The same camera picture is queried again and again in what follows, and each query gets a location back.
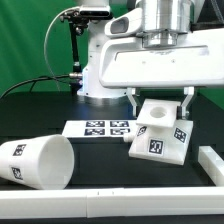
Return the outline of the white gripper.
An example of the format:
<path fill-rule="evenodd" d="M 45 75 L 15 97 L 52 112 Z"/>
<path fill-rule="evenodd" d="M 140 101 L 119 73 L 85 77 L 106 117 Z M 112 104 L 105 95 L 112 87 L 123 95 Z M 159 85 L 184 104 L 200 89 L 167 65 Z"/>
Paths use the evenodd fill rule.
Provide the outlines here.
<path fill-rule="evenodd" d="M 169 47 L 145 48 L 137 37 L 112 39 L 101 52 L 99 80 L 108 88 L 129 87 L 134 117 L 140 106 L 136 88 L 185 87 L 177 118 L 187 119 L 193 86 L 224 85 L 224 28 L 181 35 Z"/>

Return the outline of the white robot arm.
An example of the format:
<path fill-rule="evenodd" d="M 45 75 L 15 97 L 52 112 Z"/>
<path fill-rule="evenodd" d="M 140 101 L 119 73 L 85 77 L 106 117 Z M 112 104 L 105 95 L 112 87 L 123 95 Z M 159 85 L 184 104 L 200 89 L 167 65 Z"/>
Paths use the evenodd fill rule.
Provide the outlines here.
<path fill-rule="evenodd" d="M 199 24 L 205 0 L 136 0 L 112 16 L 109 0 L 80 0 L 75 17 L 89 31 L 88 63 L 78 96 L 102 104 L 125 95 L 138 106 L 143 88 L 183 88 L 181 118 L 196 87 L 224 85 L 224 24 Z"/>

